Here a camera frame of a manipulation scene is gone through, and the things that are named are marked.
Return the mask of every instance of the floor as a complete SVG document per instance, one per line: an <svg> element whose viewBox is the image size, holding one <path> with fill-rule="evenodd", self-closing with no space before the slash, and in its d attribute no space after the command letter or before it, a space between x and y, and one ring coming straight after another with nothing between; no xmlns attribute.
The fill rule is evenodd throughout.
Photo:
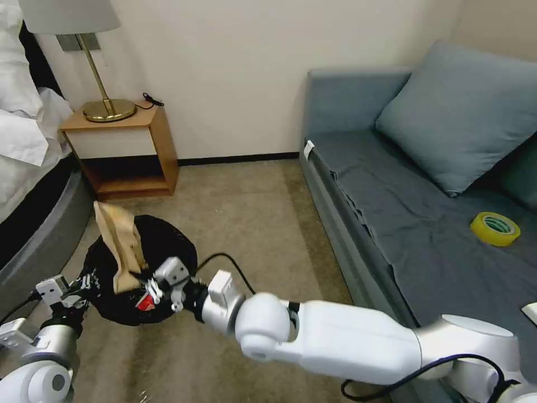
<svg viewBox="0 0 537 403"><path fill-rule="evenodd" d="M169 221L195 244L199 259L217 251L231 254L257 290L295 301L351 303L296 160L183 167L173 197L114 203ZM64 269L68 280L98 235L91 219ZM215 260L200 276L208 282L219 268L233 272ZM45 314L38 307L34 320ZM340 394L339 380L291 364L251 361L234 338L204 327L188 312L133 328L104 321L90 309L78 351L75 403L349 401ZM12 365L10 358L0 374ZM358 394L371 391L354 386Z"/></svg>

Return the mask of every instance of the tape roll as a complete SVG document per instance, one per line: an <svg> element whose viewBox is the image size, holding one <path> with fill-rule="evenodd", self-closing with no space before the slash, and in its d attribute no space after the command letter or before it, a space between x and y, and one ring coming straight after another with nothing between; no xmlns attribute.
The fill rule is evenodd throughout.
<svg viewBox="0 0 537 403"><path fill-rule="evenodd" d="M508 246L520 236L518 225L500 214L479 213L470 229L483 242L493 246Z"/></svg>

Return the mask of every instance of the brass lamp base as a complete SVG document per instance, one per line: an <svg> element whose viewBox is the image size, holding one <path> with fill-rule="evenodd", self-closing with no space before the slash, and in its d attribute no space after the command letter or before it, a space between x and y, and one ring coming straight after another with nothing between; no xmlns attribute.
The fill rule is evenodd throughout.
<svg viewBox="0 0 537 403"><path fill-rule="evenodd" d="M84 116L89 121L111 122L126 119L136 113L136 105L127 100L110 100L88 102L83 108Z"/></svg>

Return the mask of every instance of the wooden nightstand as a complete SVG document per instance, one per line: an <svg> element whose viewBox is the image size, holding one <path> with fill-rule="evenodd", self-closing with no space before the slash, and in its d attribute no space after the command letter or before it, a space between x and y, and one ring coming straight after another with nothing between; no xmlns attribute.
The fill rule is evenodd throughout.
<svg viewBox="0 0 537 403"><path fill-rule="evenodd" d="M111 123L90 122L80 109L60 130L99 200L173 195L179 166L164 108Z"/></svg>

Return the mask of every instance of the black baseboard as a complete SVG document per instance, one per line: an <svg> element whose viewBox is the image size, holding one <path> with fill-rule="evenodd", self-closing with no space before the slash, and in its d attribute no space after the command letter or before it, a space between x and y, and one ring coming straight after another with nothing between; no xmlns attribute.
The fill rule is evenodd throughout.
<svg viewBox="0 0 537 403"><path fill-rule="evenodd" d="M271 160L295 160L298 158L298 152L277 153L277 154L253 154L247 156L230 156L230 157L211 157L211 158L185 158L177 160L179 166L188 165L208 165L216 163L237 163L252 161L271 161Z"/></svg>

